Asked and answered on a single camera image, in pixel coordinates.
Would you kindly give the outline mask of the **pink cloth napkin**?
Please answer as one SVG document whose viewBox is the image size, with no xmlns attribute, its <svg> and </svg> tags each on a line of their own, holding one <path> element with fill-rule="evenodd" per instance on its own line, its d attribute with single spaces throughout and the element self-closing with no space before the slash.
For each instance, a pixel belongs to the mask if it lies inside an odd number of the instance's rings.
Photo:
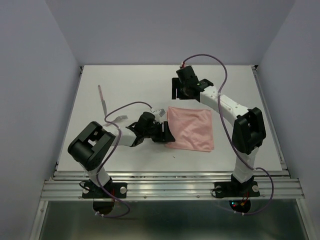
<svg viewBox="0 0 320 240">
<path fill-rule="evenodd" d="M 174 142 L 171 149 L 211 152 L 214 149 L 212 112 L 208 109 L 168 107 L 167 121 Z"/>
</svg>

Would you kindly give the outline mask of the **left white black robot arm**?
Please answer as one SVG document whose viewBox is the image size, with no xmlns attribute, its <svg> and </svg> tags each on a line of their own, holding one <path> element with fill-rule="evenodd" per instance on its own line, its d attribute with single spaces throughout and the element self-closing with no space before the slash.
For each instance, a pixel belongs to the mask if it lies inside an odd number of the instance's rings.
<svg viewBox="0 0 320 240">
<path fill-rule="evenodd" d="M 136 147 L 145 139 L 157 144 L 176 141 L 167 121 L 160 122 L 155 114 L 145 111 L 136 122 L 124 128 L 112 122 L 108 126 L 90 122 L 69 144 L 67 152 L 87 173 L 95 193 L 106 197 L 111 193 L 112 179 L 104 169 L 105 162 L 118 146 Z"/>
</svg>

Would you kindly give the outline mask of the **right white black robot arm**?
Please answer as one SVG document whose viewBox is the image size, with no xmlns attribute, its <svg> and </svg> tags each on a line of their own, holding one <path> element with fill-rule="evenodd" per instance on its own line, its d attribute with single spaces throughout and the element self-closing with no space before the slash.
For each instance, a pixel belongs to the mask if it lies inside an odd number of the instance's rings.
<svg viewBox="0 0 320 240">
<path fill-rule="evenodd" d="M 196 100 L 219 113 L 228 141 L 236 154 L 236 163 L 230 182 L 231 192 L 242 195 L 253 179 L 256 155 L 266 138 L 262 111 L 243 106 L 222 93 L 207 80 L 199 80 L 188 65 L 176 71 L 172 79 L 172 99 Z"/>
</svg>

